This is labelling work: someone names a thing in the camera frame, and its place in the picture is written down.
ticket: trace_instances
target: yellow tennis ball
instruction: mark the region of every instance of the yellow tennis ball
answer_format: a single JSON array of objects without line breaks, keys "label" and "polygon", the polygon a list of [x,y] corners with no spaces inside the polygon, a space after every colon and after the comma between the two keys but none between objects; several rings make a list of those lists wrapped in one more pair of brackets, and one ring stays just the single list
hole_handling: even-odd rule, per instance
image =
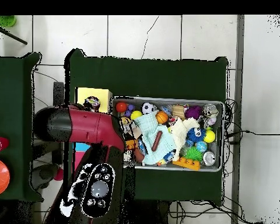
[{"label": "yellow tennis ball", "polygon": [[207,129],[206,130],[206,135],[205,135],[205,138],[203,139],[204,142],[213,142],[216,138],[216,135],[213,131],[211,131],[210,129]]},{"label": "yellow tennis ball", "polygon": [[133,111],[132,114],[131,114],[131,120],[134,120],[138,117],[141,117],[142,116],[142,113],[140,111]]}]

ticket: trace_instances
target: toy sausage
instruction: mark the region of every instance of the toy sausage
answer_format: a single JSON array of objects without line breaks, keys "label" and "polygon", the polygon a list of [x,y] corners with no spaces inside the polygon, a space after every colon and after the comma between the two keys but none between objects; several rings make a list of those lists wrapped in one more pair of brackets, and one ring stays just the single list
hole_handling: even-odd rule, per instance
[{"label": "toy sausage", "polygon": [[156,151],[156,148],[158,147],[158,144],[160,142],[161,136],[162,136],[163,132],[162,131],[158,131],[156,134],[156,139],[152,145],[152,151]]}]

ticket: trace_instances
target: red ball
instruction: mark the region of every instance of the red ball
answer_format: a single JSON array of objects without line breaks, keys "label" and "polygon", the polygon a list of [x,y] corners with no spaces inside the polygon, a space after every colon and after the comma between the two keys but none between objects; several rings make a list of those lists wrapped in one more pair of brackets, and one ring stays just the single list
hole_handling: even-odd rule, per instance
[{"label": "red ball", "polygon": [[116,104],[116,111],[118,113],[123,113],[124,111],[127,110],[127,108],[128,108],[128,105],[126,103],[124,103],[124,102],[118,102]]}]

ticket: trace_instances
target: green table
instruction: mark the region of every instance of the green table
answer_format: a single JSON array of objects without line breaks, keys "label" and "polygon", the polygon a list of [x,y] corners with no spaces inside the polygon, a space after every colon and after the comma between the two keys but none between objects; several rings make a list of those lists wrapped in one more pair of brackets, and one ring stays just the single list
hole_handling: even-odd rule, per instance
[{"label": "green table", "polygon": [[[66,56],[69,101],[75,88],[108,89],[114,96],[161,97],[225,102],[226,58],[216,61],[164,61],[85,57],[79,49]],[[222,170],[215,173],[136,169],[135,198],[212,200],[221,204]]]},{"label": "green table", "polygon": [[0,200],[42,201],[30,186],[32,166],[32,69],[40,54],[23,58],[0,57],[0,137],[9,139],[9,147],[0,152],[0,160],[10,171],[8,188]]}]

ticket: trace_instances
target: gray plastic bin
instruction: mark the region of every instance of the gray plastic bin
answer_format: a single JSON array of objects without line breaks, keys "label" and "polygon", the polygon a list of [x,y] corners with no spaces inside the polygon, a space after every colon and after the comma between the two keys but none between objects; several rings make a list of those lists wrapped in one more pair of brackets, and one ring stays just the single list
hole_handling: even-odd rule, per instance
[{"label": "gray plastic bin", "polygon": [[[207,100],[182,100],[182,99],[163,99],[163,98],[148,98],[148,97],[128,97],[128,96],[114,96],[110,99],[109,103],[109,113],[115,116],[119,116],[116,112],[116,103],[125,102],[128,104],[133,104],[136,110],[141,110],[141,106],[145,102],[150,102],[159,106],[162,105],[174,105],[174,104],[189,104],[190,106],[204,106],[205,104],[214,104],[219,111],[216,123],[212,126],[213,131],[216,133],[216,139],[212,143],[208,143],[208,150],[212,151],[216,155],[216,162],[213,166],[201,165],[199,172],[217,172],[222,168],[223,165],[223,138],[224,138],[224,116],[225,116],[225,105],[219,101],[207,101]],[[177,166],[171,162],[165,165],[157,166],[135,162],[131,164],[130,162],[125,162],[125,166],[135,166],[136,169],[156,169],[156,170],[180,170],[180,171],[193,171],[184,167]]]}]

